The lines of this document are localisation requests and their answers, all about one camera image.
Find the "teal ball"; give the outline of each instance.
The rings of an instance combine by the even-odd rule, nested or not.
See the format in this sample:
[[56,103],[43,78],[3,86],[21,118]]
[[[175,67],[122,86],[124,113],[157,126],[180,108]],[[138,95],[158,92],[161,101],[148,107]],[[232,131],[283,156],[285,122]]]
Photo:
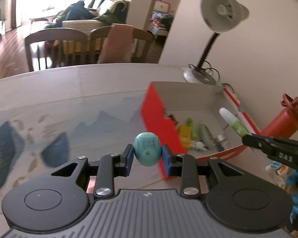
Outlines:
[[162,155],[162,147],[159,138],[151,132],[140,133],[135,138],[135,157],[144,166],[154,166]]

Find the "red water bottle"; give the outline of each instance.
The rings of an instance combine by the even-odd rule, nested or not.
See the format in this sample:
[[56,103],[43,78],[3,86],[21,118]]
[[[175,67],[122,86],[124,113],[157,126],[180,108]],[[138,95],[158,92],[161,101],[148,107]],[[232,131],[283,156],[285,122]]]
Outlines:
[[298,97],[284,94],[281,105],[285,108],[261,132],[262,136],[289,139],[298,130]]

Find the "open cardboard box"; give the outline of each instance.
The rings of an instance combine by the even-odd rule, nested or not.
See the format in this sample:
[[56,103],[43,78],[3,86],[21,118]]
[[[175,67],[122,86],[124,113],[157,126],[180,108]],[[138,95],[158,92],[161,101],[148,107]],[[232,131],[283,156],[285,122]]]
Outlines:
[[[240,136],[227,126],[219,114],[221,107],[236,115],[250,132],[259,133],[248,115],[239,112],[239,101],[222,85],[152,82],[142,104],[141,116],[147,131],[156,134],[162,145],[168,144],[173,153],[188,153],[199,160],[207,160],[211,156],[227,160],[240,154],[246,146],[242,145]],[[167,117],[171,114],[179,122],[177,127],[184,124],[187,118],[193,119],[194,128],[197,128],[200,121],[204,122],[213,137],[223,134],[228,139],[230,149],[219,153],[216,148],[186,152],[180,143],[174,121]],[[167,178],[162,163],[159,164],[163,177]]]

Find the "wooden chair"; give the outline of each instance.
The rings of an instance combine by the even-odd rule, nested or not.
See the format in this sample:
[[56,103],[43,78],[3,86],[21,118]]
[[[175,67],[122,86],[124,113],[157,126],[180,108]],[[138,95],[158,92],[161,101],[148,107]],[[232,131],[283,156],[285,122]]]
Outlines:
[[[108,36],[108,33],[111,29],[111,26],[102,27],[98,29],[94,29],[90,32],[90,63],[96,63],[95,60],[95,49],[92,49],[95,46],[95,42],[97,39],[101,39],[100,47],[103,45],[104,39]],[[144,63],[146,56],[148,54],[148,50],[152,42],[154,42],[154,36],[142,29],[134,28],[133,32],[134,39],[143,40],[145,41],[145,45],[143,46],[142,51],[140,51],[141,44],[137,42],[137,46],[134,52],[134,56],[131,58],[131,62],[136,63]]]
[[[55,40],[58,40],[58,45],[55,46]],[[24,39],[25,51],[28,60],[29,70],[34,71],[33,62],[38,62],[38,69],[41,69],[42,61],[40,62],[40,53],[44,54],[45,67],[62,67],[69,65],[85,64],[86,61],[86,44],[88,36],[76,29],[72,28],[50,28],[44,29],[33,34],[30,34]],[[44,42],[43,48],[39,47],[38,42]],[[31,56],[31,44],[37,43],[37,53],[36,56]],[[77,43],[80,43],[80,52],[77,52]],[[72,54],[71,63],[69,63],[69,54]],[[80,62],[76,62],[76,56],[80,55]],[[47,59],[50,57],[50,64],[48,65]]]

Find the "metal bolt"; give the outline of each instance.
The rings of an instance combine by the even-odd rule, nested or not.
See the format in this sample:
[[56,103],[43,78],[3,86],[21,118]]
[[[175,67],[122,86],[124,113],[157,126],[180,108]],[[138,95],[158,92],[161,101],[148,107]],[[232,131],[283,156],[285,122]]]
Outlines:
[[99,196],[107,196],[111,193],[110,188],[99,188],[96,190],[96,194]]
[[185,195],[197,195],[199,193],[199,190],[194,187],[187,187],[183,190],[183,193]]

